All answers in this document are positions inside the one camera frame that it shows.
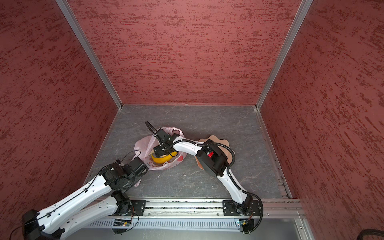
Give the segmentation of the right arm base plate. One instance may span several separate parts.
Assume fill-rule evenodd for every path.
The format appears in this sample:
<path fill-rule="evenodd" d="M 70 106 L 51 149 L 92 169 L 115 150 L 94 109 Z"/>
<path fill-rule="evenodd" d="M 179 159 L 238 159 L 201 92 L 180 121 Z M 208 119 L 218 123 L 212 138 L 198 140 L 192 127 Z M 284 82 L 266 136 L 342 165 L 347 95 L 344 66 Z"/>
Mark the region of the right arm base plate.
<path fill-rule="evenodd" d="M 259 201 L 253 200 L 252 202 L 248 202 L 245 204 L 238 204 L 232 200 L 224 200 L 222 201 L 223 205 L 223 213 L 226 217 L 232 216 L 247 216 L 250 217 L 256 216 L 260 217 L 262 215 L 261 203 Z"/>

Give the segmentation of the left aluminium corner post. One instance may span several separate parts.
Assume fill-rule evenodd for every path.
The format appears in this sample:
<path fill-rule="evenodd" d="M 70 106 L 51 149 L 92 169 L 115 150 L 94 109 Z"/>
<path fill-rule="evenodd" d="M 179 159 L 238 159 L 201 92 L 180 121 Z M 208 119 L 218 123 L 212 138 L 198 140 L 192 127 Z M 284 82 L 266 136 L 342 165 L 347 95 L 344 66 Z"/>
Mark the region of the left aluminium corner post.
<path fill-rule="evenodd" d="M 66 18 L 68 24 L 70 25 L 70 27 L 71 27 L 72 31 L 74 32 L 75 36 L 77 37 L 78 41 L 80 42 L 81 46 L 83 47 L 85 53 L 87 54 L 89 60 L 91 61 L 92 65 L 93 65 L 93 67 L 95 68 L 96 72 L 98 73 L 99 77 L 101 78 L 104 86 L 106 87 L 108 93 L 110 94 L 111 98 L 113 99 L 114 103 L 116 104 L 118 110 L 120 111 L 123 108 L 124 104 L 121 101 L 120 97 L 118 96 L 118 93 L 116 92 L 115 88 L 113 87 L 113 84 L 110 81 L 106 71 L 104 70 L 99 58 L 97 57 L 95 51 L 93 50 L 90 42 L 87 39 L 84 31 L 82 30 L 78 20 L 76 19 L 75 14 L 72 11 L 68 1 L 56 0 L 56 3 L 59 6 L 64 17 Z"/>

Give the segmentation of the right aluminium corner post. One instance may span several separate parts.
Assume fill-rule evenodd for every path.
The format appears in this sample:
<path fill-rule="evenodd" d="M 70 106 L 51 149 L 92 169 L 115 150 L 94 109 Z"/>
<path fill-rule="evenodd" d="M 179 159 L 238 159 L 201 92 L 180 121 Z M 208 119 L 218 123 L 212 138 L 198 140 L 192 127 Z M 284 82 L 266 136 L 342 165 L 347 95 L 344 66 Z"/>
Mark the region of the right aluminium corner post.
<path fill-rule="evenodd" d="M 302 0 L 301 4 L 298 8 L 298 11 L 293 19 L 293 22 L 290 26 L 290 29 L 286 35 L 286 38 L 284 40 L 284 43 L 279 51 L 279 54 L 277 56 L 277 59 L 275 61 L 275 64 L 270 72 L 270 75 L 266 81 L 266 84 L 263 88 L 263 91 L 261 92 L 261 95 L 256 103 L 256 110 L 260 111 L 262 108 L 262 105 L 279 73 L 279 70 L 281 66 L 284 63 L 284 60 L 297 36 L 297 33 L 299 32 L 299 29 L 313 3 L 313 0 Z"/>

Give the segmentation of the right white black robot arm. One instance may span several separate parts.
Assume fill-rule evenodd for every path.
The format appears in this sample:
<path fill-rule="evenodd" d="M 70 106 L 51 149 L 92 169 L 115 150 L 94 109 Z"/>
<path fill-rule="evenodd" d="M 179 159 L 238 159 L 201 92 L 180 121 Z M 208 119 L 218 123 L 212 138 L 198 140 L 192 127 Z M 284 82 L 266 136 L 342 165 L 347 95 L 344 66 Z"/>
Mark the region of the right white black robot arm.
<path fill-rule="evenodd" d="M 231 167 L 236 156 L 234 151 L 213 140 L 196 142 L 179 134 L 168 134 L 163 129 L 151 130 L 159 145 L 154 147 L 156 158 L 172 156 L 182 152 L 195 156 L 203 169 L 212 177 L 216 177 L 224 185 L 232 198 L 235 212 L 241 216 L 263 215 L 263 203 L 259 196 L 246 191 L 234 177 Z"/>

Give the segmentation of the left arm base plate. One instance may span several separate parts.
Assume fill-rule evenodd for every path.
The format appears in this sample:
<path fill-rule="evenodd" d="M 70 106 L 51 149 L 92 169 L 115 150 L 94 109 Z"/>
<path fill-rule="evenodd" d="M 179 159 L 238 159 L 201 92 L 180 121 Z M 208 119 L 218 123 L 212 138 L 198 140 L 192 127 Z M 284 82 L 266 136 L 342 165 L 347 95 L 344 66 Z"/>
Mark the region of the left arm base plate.
<path fill-rule="evenodd" d="M 120 216 L 143 216 L 146 209 L 146 200 L 131 200 L 129 207 L 125 208 Z"/>

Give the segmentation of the aluminium corner post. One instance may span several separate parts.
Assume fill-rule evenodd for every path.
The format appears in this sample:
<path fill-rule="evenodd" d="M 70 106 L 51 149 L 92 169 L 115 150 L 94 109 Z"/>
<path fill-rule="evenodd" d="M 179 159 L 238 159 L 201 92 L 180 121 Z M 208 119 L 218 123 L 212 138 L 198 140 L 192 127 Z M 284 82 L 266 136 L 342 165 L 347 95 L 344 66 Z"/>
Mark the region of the aluminium corner post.
<path fill-rule="evenodd" d="M 106 71 L 104 70 L 99 58 L 97 57 L 95 51 L 93 50 L 90 42 L 87 39 L 84 31 L 82 30 L 78 20 L 76 19 L 75 14 L 72 11 L 68 1 L 56 0 L 56 3 L 59 6 L 64 17 L 66 18 L 68 24 L 70 25 L 70 27 L 71 27 L 72 31 L 74 32 L 75 36 L 77 37 L 78 41 L 80 42 L 81 46 L 83 47 L 85 53 L 87 54 L 89 60 L 91 61 L 92 65 L 93 65 L 93 67 L 95 68 L 96 72 L 98 73 L 99 77 L 101 78 L 104 86 L 106 87 L 108 93 L 110 94 L 111 98 L 113 99 L 114 103 L 116 104 L 118 110 L 120 111 L 123 108 L 124 104 L 121 101 L 120 97 L 118 96 L 118 93 L 116 92 L 115 88 L 113 87 L 113 84 L 110 81 Z"/>
<path fill-rule="evenodd" d="M 263 91 L 261 92 L 261 95 L 256 103 L 256 110 L 260 111 L 262 108 L 262 105 L 279 73 L 279 70 L 281 66 L 284 63 L 284 60 L 297 36 L 297 33 L 299 32 L 299 29 L 313 3 L 313 0 L 302 0 L 301 4 L 298 8 L 298 11 L 293 19 L 293 22 L 290 26 L 290 29 L 286 35 L 286 38 L 284 40 L 284 43 L 279 51 L 279 54 L 277 56 L 277 59 L 275 61 L 275 64 L 270 72 L 270 75 L 266 81 L 266 84 L 263 88 Z"/>

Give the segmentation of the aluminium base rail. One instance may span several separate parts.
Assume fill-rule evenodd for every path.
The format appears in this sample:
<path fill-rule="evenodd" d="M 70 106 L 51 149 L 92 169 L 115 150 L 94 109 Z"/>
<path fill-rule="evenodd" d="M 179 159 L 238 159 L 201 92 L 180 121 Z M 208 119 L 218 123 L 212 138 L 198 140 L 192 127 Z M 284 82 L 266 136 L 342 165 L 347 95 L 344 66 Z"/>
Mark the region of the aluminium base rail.
<path fill-rule="evenodd" d="M 223 213 L 224 199 L 133 198 L 146 200 L 144 218 L 235 218 Z M 274 219 L 305 218 L 300 200 L 263 199 L 264 217 Z"/>

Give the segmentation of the yellow fake banana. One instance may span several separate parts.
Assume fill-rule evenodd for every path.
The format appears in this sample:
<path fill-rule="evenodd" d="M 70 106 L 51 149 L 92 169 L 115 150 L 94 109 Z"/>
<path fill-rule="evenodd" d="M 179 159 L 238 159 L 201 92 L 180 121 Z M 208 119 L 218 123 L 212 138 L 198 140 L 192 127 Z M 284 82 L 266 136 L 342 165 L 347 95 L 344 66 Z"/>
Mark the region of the yellow fake banana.
<path fill-rule="evenodd" d="M 160 158 L 156 157 L 155 154 L 151 154 L 152 161 L 157 165 L 163 165 L 166 162 L 169 162 L 178 155 L 178 152 L 172 152 L 168 155 L 164 155 Z"/>

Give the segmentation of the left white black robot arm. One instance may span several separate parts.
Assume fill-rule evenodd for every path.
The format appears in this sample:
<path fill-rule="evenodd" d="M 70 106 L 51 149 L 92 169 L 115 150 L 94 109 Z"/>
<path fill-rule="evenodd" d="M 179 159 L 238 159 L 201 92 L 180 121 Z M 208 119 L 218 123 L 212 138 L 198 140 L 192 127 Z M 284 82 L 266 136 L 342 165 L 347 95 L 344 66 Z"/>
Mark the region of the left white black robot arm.
<path fill-rule="evenodd" d="M 116 161 L 103 167 L 87 184 L 61 201 L 40 211 L 30 210 L 22 216 L 25 240 L 64 240 L 83 227 L 106 216 L 138 217 L 126 191 L 148 172 L 138 157 L 121 165 Z"/>

